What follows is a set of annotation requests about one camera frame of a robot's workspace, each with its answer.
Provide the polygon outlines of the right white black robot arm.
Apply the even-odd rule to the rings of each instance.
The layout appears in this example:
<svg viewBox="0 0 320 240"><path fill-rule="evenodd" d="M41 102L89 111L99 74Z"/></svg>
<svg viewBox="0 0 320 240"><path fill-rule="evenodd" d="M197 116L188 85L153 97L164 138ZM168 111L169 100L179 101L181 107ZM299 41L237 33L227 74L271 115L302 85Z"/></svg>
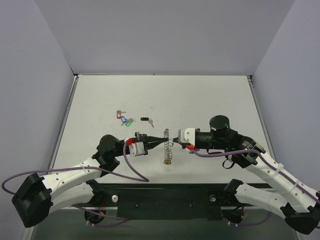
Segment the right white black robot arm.
<svg viewBox="0 0 320 240"><path fill-rule="evenodd" d="M319 191L290 174L254 139L231 129L228 117L216 115L209 120L209 126L209 132L198 128L180 129L173 142L201 158L225 157L273 189L266 191L232 179L223 192L226 203L239 202L267 210L304 235L320 227Z"/></svg>

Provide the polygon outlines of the white disc wire keyring holder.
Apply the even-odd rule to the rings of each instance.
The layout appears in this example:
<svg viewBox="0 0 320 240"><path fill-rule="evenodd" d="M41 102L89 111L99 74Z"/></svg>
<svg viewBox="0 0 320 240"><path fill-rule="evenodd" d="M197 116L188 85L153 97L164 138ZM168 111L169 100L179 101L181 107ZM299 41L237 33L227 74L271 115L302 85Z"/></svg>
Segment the white disc wire keyring holder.
<svg viewBox="0 0 320 240"><path fill-rule="evenodd" d="M166 128L163 131L163 136L164 136L164 138L168 137L169 140L171 139L168 128ZM163 163L165 165L171 165L172 164L172 159L173 159L172 147L169 146L169 141L168 142L164 142L164 160L163 160Z"/></svg>

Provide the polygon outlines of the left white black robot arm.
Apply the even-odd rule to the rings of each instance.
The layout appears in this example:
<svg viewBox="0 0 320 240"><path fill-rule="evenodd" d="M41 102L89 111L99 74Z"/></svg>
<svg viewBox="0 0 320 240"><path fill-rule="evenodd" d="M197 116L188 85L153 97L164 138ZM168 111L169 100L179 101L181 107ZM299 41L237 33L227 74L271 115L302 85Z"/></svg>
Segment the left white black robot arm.
<svg viewBox="0 0 320 240"><path fill-rule="evenodd" d="M96 153L69 168L25 172L25 180L11 199L26 228L41 223L55 210L76 204L99 205L103 193L97 190L96 179L107 174L115 175L120 165L117 157L144 156L158 145L168 142L168 137L135 133L133 138L119 140L107 134L96 148Z"/></svg>

